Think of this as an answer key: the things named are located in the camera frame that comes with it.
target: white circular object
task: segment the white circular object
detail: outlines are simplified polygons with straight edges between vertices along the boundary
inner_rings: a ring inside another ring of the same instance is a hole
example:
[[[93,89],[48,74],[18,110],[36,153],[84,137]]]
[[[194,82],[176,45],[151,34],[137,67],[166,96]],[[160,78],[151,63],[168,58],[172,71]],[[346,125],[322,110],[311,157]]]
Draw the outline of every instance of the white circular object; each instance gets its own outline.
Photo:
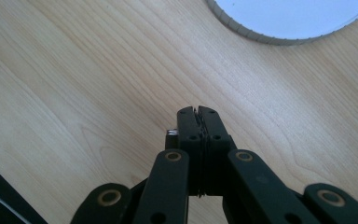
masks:
[[[303,44],[358,19],[358,0],[208,0],[219,20],[253,40]]]

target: wood grain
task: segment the wood grain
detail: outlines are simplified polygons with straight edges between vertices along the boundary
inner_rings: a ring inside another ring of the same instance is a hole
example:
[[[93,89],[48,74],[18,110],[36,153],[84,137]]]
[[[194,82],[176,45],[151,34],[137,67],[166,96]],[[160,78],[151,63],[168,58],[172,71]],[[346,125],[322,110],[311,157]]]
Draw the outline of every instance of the wood grain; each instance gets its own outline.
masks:
[[[358,21],[276,47],[201,0],[0,0],[0,174],[48,223],[146,178],[188,105],[218,111],[289,188],[358,200]],[[189,223],[225,222],[221,199],[191,199]]]

